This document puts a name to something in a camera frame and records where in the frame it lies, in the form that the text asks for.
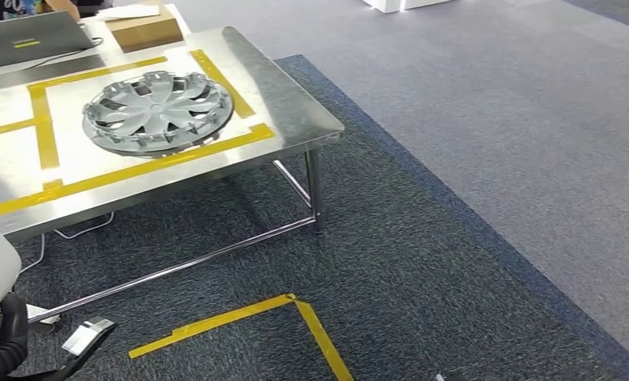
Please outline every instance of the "white cable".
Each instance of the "white cable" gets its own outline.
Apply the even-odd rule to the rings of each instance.
[[[93,227],[91,227],[89,229],[82,230],[82,231],[80,231],[80,232],[78,232],[78,233],[76,233],[76,234],[74,234],[72,236],[68,236],[68,235],[62,233],[59,230],[55,230],[55,233],[59,234],[60,237],[62,237],[62,238],[66,238],[68,240],[73,240],[74,238],[80,236],[81,234],[85,234],[87,232],[91,232],[91,231],[93,231],[95,229],[103,228],[104,226],[109,225],[111,222],[114,221],[114,215],[115,215],[115,212],[111,212],[111,215],[109,217],[109,221],[104,222],[101,225],[93,226]],[[34,262],[33,264],[30,264],[29,266],[27,266],[27,267],[23,268],[22,270],[20,270],[20,274],[22,274],[23,272],[29,270],[30,268],[32,268],[32,267],[34,267],[34,266],[36,266],[38,264],[40,264],[41,262],[43,262],[44,258],[45,258],[45,234],[41,234],[41,254],[39,255],[39,259],[36,262]]]
[[[65,238],[65,239],[68,239],[68,240],[73,240],[74,238],[76,238],[76,237],[80,236],[81,234],[85,234],[85,233],[87,233],[87,232],[91,232],[91,231],[93,231],[93,230],[95,230],[95,229],[103,228],[104,226],[109,225],[111,222],[113,222],[113,220],[114,220],[114,215],[115,215],[115,212],[111,212],[111,216],[109,217],[109,221],[104,222],[104,223],[103,223],[103,224],[101,224],[101,225],[93,226],[93,227],[91,227],[91,228],[89,228],[89,229],[82,230],[82,231],[80,231],[80,232],[78,232],[78,233],[76,233],[76,234],[74,234],[74,235],[72,235],[72,236],[68,236],[68,235],[66,235],[66,234],[62,233],[62,232],[61,232],[61,231],[59,231],[59,230],[56,230],[56,231],[55,231],[55,233],[59,234],[59,235],[60,235],[60,237],[62,237],[62,238]]]
[[[45,257],[45,234],[41,234],[41,254],[39,255],[39,259],[34,262],[33,264],[30,264],[29,266],[23,268],[22,270],[20,270],[20,274],[22,274],[23,272],[29,270],[30,268],[40,264],[43,259]]]

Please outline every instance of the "cable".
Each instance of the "cable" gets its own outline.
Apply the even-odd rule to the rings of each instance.
[[[22,274],[23,272],[43,262],[44,257],[45,257],[45,234],[41,234],[41,254],[39,255],[39,259],[33,264],[30,264],[29,266],[20,270],[20,274]]]
[[[92,40],[93,41],[97,41],[97,43],[92,45],[92,48],[97,48],[99,45],[101,45],[104,42],[104,39],[101,38],[101,37],[92,37]],[[70,57],[70,56],[73,56],[75,54],[79,54],[79,53],[85,52],[86,50],[90,50],[92,48],[80,49],[80,50],[77,50],[75,52],[64,53],[61,56],[54,56],[54,57],[48,58],[45,61],[41,61],[40,63],[37,63],[36,65],[32,65],[30,67],[26,67],[25,69],[22,69],[22,70],[34,69],[35,67],[43,66],[43,65],[47,64],[50,61],[58,60],[58,59],[64,58],[64,57]]]
[[[97,225],[97,226],[93,226],[93,227],[91,227],[89,229],[81,230],[80,232],[78,232],[76,234],[73,234],[71,236],[68,236],[68,235],[62,233],[59,230],[55,230],[55,233],[59,234],[60,237],[65,238],[67,240],[73,240],[74,238],[80,236],[81,234],[85,234],[87,232],[91,232],[91,231],[93,231],[95,229],[103,228],[104,226],[109,225],[111,222],[114,221],[114,216],[115,215],[116,215],[115,212],[111,212],[111,215],[109,217],[109,221],[104,222],[103,224],[100,224],[100,225]],[[36,262],[34,262],[33,264],[30,264],[29,266],[27,266],[27,267],[23,268],[22,270],[20,270],[20,274],[22,274],[23,272],[31,269],[32,267],[34,267],[34,266],[36,266],[38,264],[40,264],[41,262],[43,262],[44,258],[45,258],[45,234],[41,234],[41,254],[39,255],[39,259]]]
[[[66,234],[62,233],[62,232],[61,232],[61,231],[59,231],[59,230],[56,230],[56,231],[55,231],[55,233],[59,234],[59,235],[60,235],[60,237],[62,237],[62,238],[65,238],[65,239],[68,239],[68,240],[73,240],[74,238],[76,238],[76,237],[80,236],[81,234],[85,234],[85,233],[87,233],[87,232],[91,232],[91,231],[93,231],[93,230],[95,230],[95,229],[103,228],[104,226],[109,225],[111,222],[113,222],[113,221],[114,221],[114,215],[115,215],[115,214],[116,214],[115,212],[111,212],[111,215],[110,215],[110,217],[109,217],[109,221],[104,222],[104,223],[103,223],[103,224],[101,224],[101,225],[93,226],[93,227],[91,227],[91,228],[89,228],[89,229],[81,230],[80,232],[78,232],[78,233],[76,233],[76,234],[74,234],[74,235],[71,235],[71,236],[68,236],[68,235],[66,235]]]

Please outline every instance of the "laptop lid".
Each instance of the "laptop lid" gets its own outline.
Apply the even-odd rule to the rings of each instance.
[[[64,11],[0,21],[0,66],[93,46],[87,34]]]

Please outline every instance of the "white cabinet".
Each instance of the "white cabinet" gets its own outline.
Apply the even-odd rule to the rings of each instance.
[[[449,2],[451,0],[364,0],[373,8],[380,12],[390,13],[400,10],[409,10],[419,6],[430,6],[439,2]]]

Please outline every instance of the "black cable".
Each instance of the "black cable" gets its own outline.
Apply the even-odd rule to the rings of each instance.
[[[103,38],[101,38],[101,37],[92,37],[92,40],[93,40],[93,41],[97,41],[97,43],[95,43],[95,44],[93,44],[93,45],[92,45],[92,48],[97,48],[99,45],[101,45],[101,44],[104,42],[104,39],[103,39]],[[64,54],[63,54],[63,55],[61,55],[61,56],[54,56],[54,57],[49,58],[49,59],[47,59],[47,60],[45,60],[45,61],[41,61],[40,63],[37,63],[36,65],[33,65],[33,66],[30,66],[30,67],[27,67],[27,68],[25,68],[25,69],[23,69],[23,70],[27,70],[27,69],[34,69],[35,67],[43,66],[43,65],[47,64],[47,63],[48,63],[48,62],[50,62],[50,61],[53,61],[53,60],[58,60],[58,59],[60,59],[60,58],[64,58],[64,57],[73,56],[73,55],[75,55],[75,54],[79,54],[79,53],[85,52],[86,50],[90,50],[90,49],[92,49],[92,48],[80,49],[80,50],[77,50],[77,51],[75,51],[75,52],[64,53]]]

